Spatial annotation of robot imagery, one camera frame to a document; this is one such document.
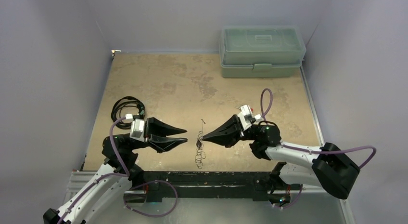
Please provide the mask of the metal keyring plate with rings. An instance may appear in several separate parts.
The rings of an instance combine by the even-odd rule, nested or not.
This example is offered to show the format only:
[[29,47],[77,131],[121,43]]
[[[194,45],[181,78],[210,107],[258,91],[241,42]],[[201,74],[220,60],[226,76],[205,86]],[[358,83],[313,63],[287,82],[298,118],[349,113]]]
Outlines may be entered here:
[[201,119],[202,124],[201,124],[201,130],[198,131],[197,134],[197,140],[196,140],[196,155],[194,158],[194,162],[197,166],[197,168],[200,170],[203,167],[203,159],[206,158],[206,154],[203,151],[203,132],[204,132],[204,125],[206,124],[205,121],[203,119]]

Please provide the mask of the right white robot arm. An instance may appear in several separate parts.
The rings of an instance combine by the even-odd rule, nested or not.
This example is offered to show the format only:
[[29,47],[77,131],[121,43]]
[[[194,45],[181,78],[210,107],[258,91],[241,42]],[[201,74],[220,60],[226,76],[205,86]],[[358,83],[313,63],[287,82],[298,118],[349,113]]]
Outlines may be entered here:
[[270,173],[273,189],[302,184],[323,188],[335,198],[348,198],[360,173],[360,167],[332,143],[305,146],[285,142],[276,123],[245,123],[233,115],[220,127],[202,136],[202,140],[226,148],[239,141],[250,141],[249,147],[258,159],[277,164]]

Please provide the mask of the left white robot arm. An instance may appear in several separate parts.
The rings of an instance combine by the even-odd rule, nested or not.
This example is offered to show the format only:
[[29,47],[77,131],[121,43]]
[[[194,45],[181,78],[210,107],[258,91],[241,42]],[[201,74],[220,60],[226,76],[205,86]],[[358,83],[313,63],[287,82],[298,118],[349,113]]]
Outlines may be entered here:
[[43,214],[44,223],[89,224],[98,212],[126,191],[140,188],[147,193],[152,184],[161,184],[161,180],[146,180],[146,172],[136,164],[138,154],[133,151],[150,147],[157,153],[168,152],[187,142],[186,138],[175,137],[181,133],[186,130],[154,117],[141,119],[126,114],[118,118],[102,144],[104,163],[76,195],[60,208],[48,209]]

